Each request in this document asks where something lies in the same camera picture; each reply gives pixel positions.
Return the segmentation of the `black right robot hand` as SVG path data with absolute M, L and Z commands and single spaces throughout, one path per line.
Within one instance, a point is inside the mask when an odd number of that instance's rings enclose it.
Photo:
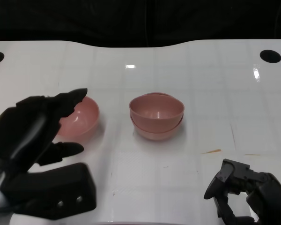
M 237 217 L 228 204 L 228 195 L 247 194 L 246 202 L 258 216 Z M 226 225 L 281 225 L 281 184 L 267 172 L 255 172 L 250 165 L 224 159 L 204 194 L 213 199 L 217 215 Z

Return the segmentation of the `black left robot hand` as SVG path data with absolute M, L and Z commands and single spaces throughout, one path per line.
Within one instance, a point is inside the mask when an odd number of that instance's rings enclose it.
M 48 165 L 83 152 L 74 142 L 53 143 L 60 119 L 74 112 L 88 90 L 54 97 L 31 96 L 0 115 L 0 171 L 27 172 L 35 163 Z

